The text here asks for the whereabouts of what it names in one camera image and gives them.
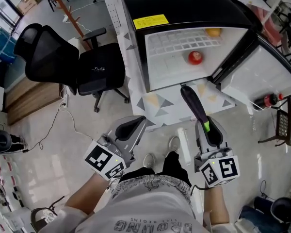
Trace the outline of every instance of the chair armrest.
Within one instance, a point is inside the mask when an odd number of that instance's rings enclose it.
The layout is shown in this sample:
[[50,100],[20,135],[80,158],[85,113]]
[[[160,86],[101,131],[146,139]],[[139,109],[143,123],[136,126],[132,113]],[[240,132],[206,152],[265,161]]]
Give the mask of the chair armrest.
[[100,29],[96,29],[94,31],[91,31],[89,33],[87,33],[85,36],[83,36],[83,41],[87,41],[87,40],[90,40],[91,38],[94,38],[94,37],[97,37],[97,36],[100,36],[102,34],[105,34],[107,31],[106,31],[106,28],[100,28]]

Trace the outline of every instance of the person's arm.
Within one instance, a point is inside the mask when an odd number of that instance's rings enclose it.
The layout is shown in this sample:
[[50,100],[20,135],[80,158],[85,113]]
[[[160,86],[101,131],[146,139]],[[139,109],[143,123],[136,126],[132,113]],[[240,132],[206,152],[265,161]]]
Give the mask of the person's arm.
[[210,212],[212,225],[229,223],[229,215],[224,203],[222,186],[205,191],[204,212]]
[[89,215],[94,211],[108,185],[109,181],[95,173],[68,199],[65,206],[79,209]]

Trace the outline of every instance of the refrigerator shelf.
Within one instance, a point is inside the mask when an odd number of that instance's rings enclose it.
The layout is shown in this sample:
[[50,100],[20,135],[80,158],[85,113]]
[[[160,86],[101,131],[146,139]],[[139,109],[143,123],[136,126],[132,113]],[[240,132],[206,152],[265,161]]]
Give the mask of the refrigerator shelf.
[[149,57],[184,50],[217,47],[221,37],[210,37],[203,29],[176,30],[149,35],[147,48]]

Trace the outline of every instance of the gray floor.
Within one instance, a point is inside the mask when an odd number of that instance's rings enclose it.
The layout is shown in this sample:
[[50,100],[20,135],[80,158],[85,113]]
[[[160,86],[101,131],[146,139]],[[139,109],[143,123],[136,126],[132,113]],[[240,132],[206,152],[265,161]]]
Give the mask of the gray floor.
[[[72,113],[76,129],[97,139],[106,132],[108,126],[116,119],[132,114],[129,104],[114,91],[104,94],[100,112],[93,112],[95,99],[91,96],[73,96],[69,100],[69,111]],[[30,115],[12,127],[12,132],[23,135],[29,146],[43,138],[56,114],[59,102]],[[252,121],[244,106],[225,110],[212,115],[227,131],[234,153],[238,155],[241,177],[224,186],[226,205],[234,221],[241,207],[259,195],[259,186],[263,179],[267,181],[266,193],[271,198],[284,196],[291,184],[291,148],[274,147],[275,142],[258,144],[260,136],[274,130],[271,111],[260,112],[255,116],[256,131],[252,131]],[[194,133],[194,122],[183,122],[166,126],[153,132],[146,132],[135,149],[137,161],[129,170],[142,166],[144,156],[153,152],[156,156],[156,171],[162,168],[167,152],[168,139],[175,135],[178,127]],[[43,141],[43,150],[34,150],[14,155],[19,168],[21,192],[29,208],[48,206],[62,195],[71,195],[93,174],[85,165],[82,157],[91,140],[73,130],[73,123],[67,112],[60,112],[50,135]],[[185,166],[191,183],[203,185],[200,174],[194,174],[193,167]],[[106,193],[100,207],[107,201]]]

